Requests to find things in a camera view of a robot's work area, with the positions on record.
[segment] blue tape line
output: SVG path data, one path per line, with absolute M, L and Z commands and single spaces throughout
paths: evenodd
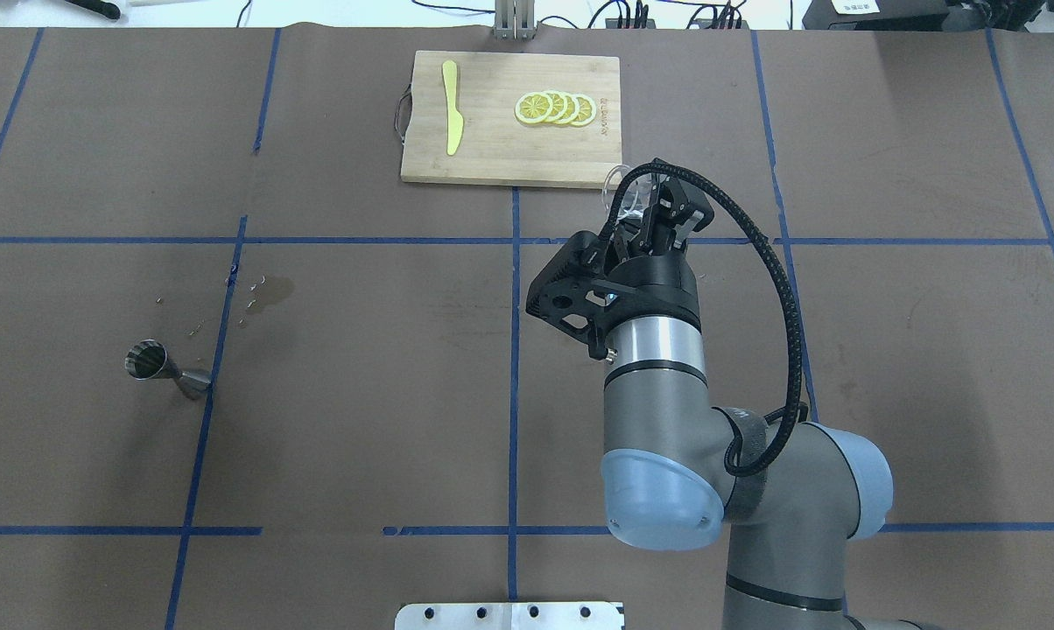
M 608 527 L 596 525 L 543 525 L 520 527 L 524 535 L 608 535 Z
M 1054 523 L 896 523 L 882 534 L 958 533 L 959 531 L 1054 531 Z
M 1048 235 L 1048 243 L 1052 249 L 1052 258 L 1054 258 L 1054 230 L 1052 230 L 1052 220 L 1049 219 L 1048 208 L 1045 204 L 1045 197 L 1040 194 L 1040 186 L 1036 184 L 1036 175 L 1034 169 L 1032 169 L 1032 160 L 1029 159 L 1029 152 L 1024 147 L 1024 140 L 1020 139 L 1020 131 L 1018 124 L 1016 124 L 1016 116 L 1014 115 L 1014 105 L 1010 103 L 1009 92 L 1007 92 L 1006 82 L 1002 80 L 1002 67 L 1000 67 L 998 61 L 998 50 L 995 47 L 995 32 L 991 31 L 991 28 L 987 28 L 987 48 L 990 51 L 990 63 L 995 68 L 995 79 L 998 81 L 998 92 L 1002 96 L 1002 105 L 1006 107 L 1006 118 L 1010 122 L 1010 131 L 1014 133 L 1014 141 L 1020 154 L 1020 163 L 1024 164 L 1024 174 L 1029 179 L 1029 189 L 1031 189 L 1032 198 L 1036 202 L 1036 211 L 1040 213 L 1040 222 L 1045 225 L 1045 235 Z
M 170 606 L 165 611 L 165 630 L 173 630 L 173 626 L 176 623 L 176 607 L 180 602 L 180 583 L 183 582 L 183 562 L 189 555 L 189 540 L 190 535 L 182 535 L 180 537 L 180 543 L 178 544 L 178 562 L 176 562 L 176 569 L 173 571 L 173 587 L 170 591 Z
M 776 195 L 776 208 L 779 211 L 780 219 L 780 244 L 783 247 L 784 265 L 788 271 L 788 282 L 792 284 L 792 293 L 796 296 L 796 302 L 800 304 L 799 331 L 803 340 L 803 381 L 807 386 L 807 399 L 811 400 L 812 420 L 819 421 L 819 403 L 815 399 L 815 381 L 811 374 L 811 358 L 807 354 L 807 332 L 803 326 L 803 302 L 799 299 L 799 287 L 796 283 L 796 263 L 792 257 L 792 244 L 788 235 L 788 218 L 784 213 L 783 193 L 780 192 L 780 182 L 776 179 L 776 140 L 773 137 L 773 121 L 767 112 L 767 92 L 764 90 L 764 71 L 760 60 L 760 41 L 757 39 L 757 32 L 748 32 L 752 36 L 752 60 L 757 67 L 757 90 L 760 95 L 760 113 L 764 122 L 764 141 L 767 143 L 767 165 L 773 176 L 773 193 Z
M 561 245 L 567 239 L 548 236 L 520 238 L 520 245 Z M 397 245 L 508 245 L 502 236 L 248 236 L 247 244 L 397 244 Z M 744 245 L 746 238 L 694 238 L 699 245 Z M 773 244 L 793 245 L 940 245 L 1003 247 L 1048 245 L 1049 239 L 931 239 L 860 238 L 859 236 L 777 236 Z M 0 236 L 0 244 L 234 244 L 234 236 Z
M 795 236 L 796 245 L 1047 245 L 1045 239 L 887 239 L 831 238 L 831 236 Z
M 520 597 L 520 189 L 511 189 L 511 402 L 508 408 L 508 602 Z
M 274 41 L 271 43 L 271 66 L 266 72 L 266 86 L 262 88 L 262 105 L 258 109 L 258 132 L 255 132 L 254 151 L 257 154 L 262 149 L 262 131 L 266 127 L 266 111 L 271 106 L 271 87 L 274 85 L 274 66 L 278 61 L 278 44 L 281 41 L 281 28 L 274 28 Z
M 507 535 L 502 525 L 451 525 L 443 527 L 385 527 L 384 535 Z
M 508 245 L 507 238 L 468 236 L 252 236 L 251 244 Z
M 530 239 L 520 239 L 520 244 L 522 245 L 564 245 L 567 238 L 562 239 L 551 239 L 548 236 L 534 236 Z
M 183 583 L 183 566 L 189 555 L 188 529 L 192 527 L 192 519 L 196 511 L 196 494 L 199 493 L 199 478 L 204 469 L 204 452 L 208 447 L 208 431 L 212 424 L 212 403 L 214 403 L 214 392 L 219 378 L 219 365 L 223 361 L 223 341 L 228 335 L 228 318 L 231 315 L 231 298 L 235 295 L 235 274 L 239 270 L 239 256 L 243 251 L 243 240 L 247 236 L 247 217 L 239 218 L 239 233 L 235 236 L 235 254 L 231 255 L 231 269 L 228 272 L 228 287 L 223 292 L 223 312 L 219 315 L 219 335 L 215 338 L 215 356 L 212 359 L 212 385 L 208 389 L 208 397 L 204 400 L 204 417 L 199 422 L 199 437 L 196 438 L 196 458 L 192 464 L 192 483 L 189 486 L 189 498 L 183 510 L 183 527 L 186 533 L 180 535 L 180 546 L 178 547 L 178 562 L 176 570 L 173 572 L 173 587 L 170 591 L 170 605 L 165 612 L 165 630 L 173 630 L 176 623 L 176 607 L 180 598 L 180 584 Z
M 232 236 L 0 236 L 0 244 L 231 244 Z
M 0 535 L 262 535 L 261 527 L 0 525 Z
M 189 535 L 262 535 L 261 527 L 192 527 Z
M 22 100 L 22 92 L 25 91 L 25 83 L 30 79 L 30 70 L 34 67 L 34 60 L 36 59 L 36 53 L 40 48 L 40 37 L 44 36 L 44 29 L 38 28 L 36 37 L 34 37 L 34 46 L 30 48 L 30 56 L 25 59 L 25 67 L 22 68 L 22 79 L 18 81 L 18 88 L 14 90 L 14 97 L 9 101 L 9 109 L 6 111 L 6 120 L 2 121 L 2 131 L 0 132 L 0 155 L 2 155 L 2 145 L 6 143 L 6 135 L 9 132 L 9 124 L 14 121 L 14 113 L 18 112 L 18 103 Z

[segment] brown table surface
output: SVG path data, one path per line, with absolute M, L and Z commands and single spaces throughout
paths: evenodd
M 718 626 L 727 535 L 603 533 L 601 368 L 522 315 L 599 194 L 401 182 L 416 50 L 619 56 L 626 160 L 779 238 L 819 420 L 891 459 L 851 610 L 1054 628 L 1054 35 L 307 24 L 0 31 L 0 628 Z M 702 236 L 711 395 L 772 410 L 775 292 Z M 124 374 L 143 338 L 218 368 L 210 403 Z

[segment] metal jigger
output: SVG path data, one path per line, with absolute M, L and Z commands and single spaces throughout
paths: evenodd
M 212 374 L 208 370 L 180 370 L 170 358 L 165 347 L 151 338 L 131 348 L 122 367 L 139 381 L 173 379 L 178 390 L 192 400 L 203 398 L 212 387 Z

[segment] blue joint cap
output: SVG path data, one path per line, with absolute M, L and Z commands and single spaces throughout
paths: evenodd
M 722 531 L 722 498 L 675 459 L 617 448 L 601 459 L 601 476 L 608 531 L 624 544 L 642 550 L 698 550 Z
M 884 526 L 884 515 L 892 509 L 892 471 L 880 448 L 871 440 L 847 431 L 836 428 L 818 427 L 839 448 L 845 457 L 850 471 L 855 475 L 855 486 L 858 487 L 858 503 L 860 517 L 858 529 L 850 537 L 851 540 L 868 538 L 878 533 Z

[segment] lemon slice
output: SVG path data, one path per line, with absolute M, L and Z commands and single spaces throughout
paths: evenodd
M 572 107 L 570 107 L 570 110 L 566 113 L 566 116 L 563 116 L 559 120 L 555 120 L 554 121 L 555 124 L 570 124 L 572 121 L 578 119 L 578 112 L 582 111 L 582 102 L 575 99 L 573 95 L 570 95 L 570 93 L 566 92 L 563 92 L 563 95 L 566 96 L 566 99 L 568 101 L 570 101 Z
M 578 101 L 578 116 L 570 120 L 571 126 L 586 126 L 597 118 L 597 101 L 586 95 L 571 95 L 571 99 Z
M 544 92 L 528 92 L 515 103 L 515 118 L 524 124 L 539 124 L 550 116 L 554 100 Z
M 560 118 L 564 118 L 566 113 L 574 106 L 570 99 L 570 93 L 559 92 L 558 90 L 547 90 L 547 96 L 550 96 L 554 104 L 550 109 L 550 116 L 546 117 L 547 122 L 554 122 Z

